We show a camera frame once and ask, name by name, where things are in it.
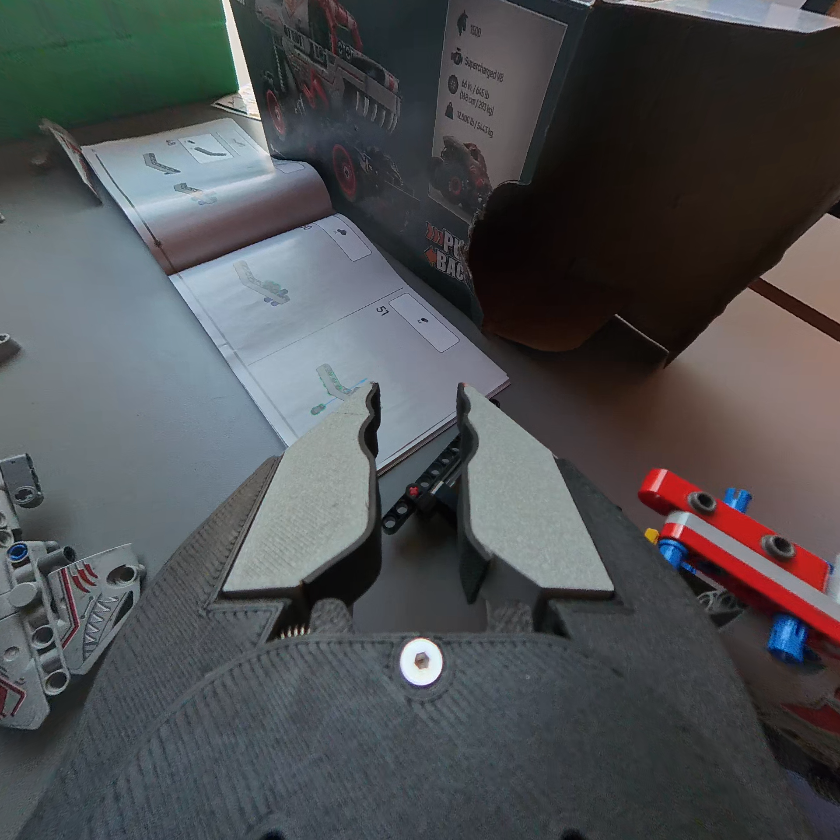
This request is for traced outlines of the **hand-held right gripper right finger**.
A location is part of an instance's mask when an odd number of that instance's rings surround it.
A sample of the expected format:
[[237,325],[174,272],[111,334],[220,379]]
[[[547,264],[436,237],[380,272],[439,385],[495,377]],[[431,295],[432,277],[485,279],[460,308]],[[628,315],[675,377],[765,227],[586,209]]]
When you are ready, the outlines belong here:
[[614,582],[552,451],[466,383],[457,422],[458,575],[467,603],[611,599]]

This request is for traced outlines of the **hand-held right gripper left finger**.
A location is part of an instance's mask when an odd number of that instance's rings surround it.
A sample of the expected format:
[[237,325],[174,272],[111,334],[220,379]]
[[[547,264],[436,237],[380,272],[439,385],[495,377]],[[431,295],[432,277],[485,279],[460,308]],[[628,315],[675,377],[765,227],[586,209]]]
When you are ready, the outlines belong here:
[[382,569],[380,422],[370,382],[286,450],[236,549],[224,602],[310,610],[333,599],[353,609]]

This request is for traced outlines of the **black lego beam assembly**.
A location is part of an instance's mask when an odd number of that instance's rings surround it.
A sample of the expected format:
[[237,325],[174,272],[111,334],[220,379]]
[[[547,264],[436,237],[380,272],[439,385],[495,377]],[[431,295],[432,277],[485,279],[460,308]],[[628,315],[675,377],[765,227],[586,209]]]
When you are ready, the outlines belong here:
[[413,483],[406,486],[394,505],[382,515],[384,534],[396,534],[409,519],[440,517],[457,527],[460,476],[463,468],[460,435],[426,467]]

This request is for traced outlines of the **red lego beam assembly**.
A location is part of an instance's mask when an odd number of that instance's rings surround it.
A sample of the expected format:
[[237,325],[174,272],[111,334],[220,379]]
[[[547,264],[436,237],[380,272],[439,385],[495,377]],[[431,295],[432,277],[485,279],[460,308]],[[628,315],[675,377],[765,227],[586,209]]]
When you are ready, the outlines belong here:
[[700,604],[762,720],[838,763],[838,560],[751,518],[744,489],[717,498],[652,469],[637,494],[665,517],[656,547],[667,561],[711,586]]

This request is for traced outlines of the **lego instruction booklet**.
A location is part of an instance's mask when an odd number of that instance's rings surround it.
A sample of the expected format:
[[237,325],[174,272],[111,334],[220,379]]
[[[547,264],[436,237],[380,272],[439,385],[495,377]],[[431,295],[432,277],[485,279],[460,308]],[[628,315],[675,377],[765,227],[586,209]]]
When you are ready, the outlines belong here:
[[88,145],[39,127],[120,207],[286,445],[375,382],[384,472],[452,426],[459,383],[509,385],[334,211],[310,164],[233,119]]

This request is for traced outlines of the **grey lego panel assembly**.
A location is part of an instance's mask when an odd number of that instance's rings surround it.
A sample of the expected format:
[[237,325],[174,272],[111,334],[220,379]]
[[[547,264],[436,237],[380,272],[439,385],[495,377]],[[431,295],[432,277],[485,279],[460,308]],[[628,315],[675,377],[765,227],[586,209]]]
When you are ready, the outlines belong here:
[[128,543],[81,558],[25,540],[18,512],[44,499],[32,458],[1,461],[1,726],[38,729],[50,702],[86,675],[140,599],[145,569]]

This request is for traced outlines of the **printed cardboard lego box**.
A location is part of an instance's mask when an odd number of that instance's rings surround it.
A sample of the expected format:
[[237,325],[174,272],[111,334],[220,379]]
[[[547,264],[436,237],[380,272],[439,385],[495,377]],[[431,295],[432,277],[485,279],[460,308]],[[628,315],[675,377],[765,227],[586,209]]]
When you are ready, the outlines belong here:
[[269,151],[488,333],[672,361],[838,205],[838,2],[232,2]]

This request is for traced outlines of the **white paper sheet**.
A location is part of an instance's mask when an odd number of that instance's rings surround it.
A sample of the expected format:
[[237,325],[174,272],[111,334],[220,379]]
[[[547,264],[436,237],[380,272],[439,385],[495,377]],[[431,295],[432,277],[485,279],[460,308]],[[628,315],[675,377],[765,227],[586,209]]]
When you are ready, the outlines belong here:
[[213,102],[217,110],[238,118],[260,121],[259,108],[252,84],[248,83],[236,92],[227,94]]

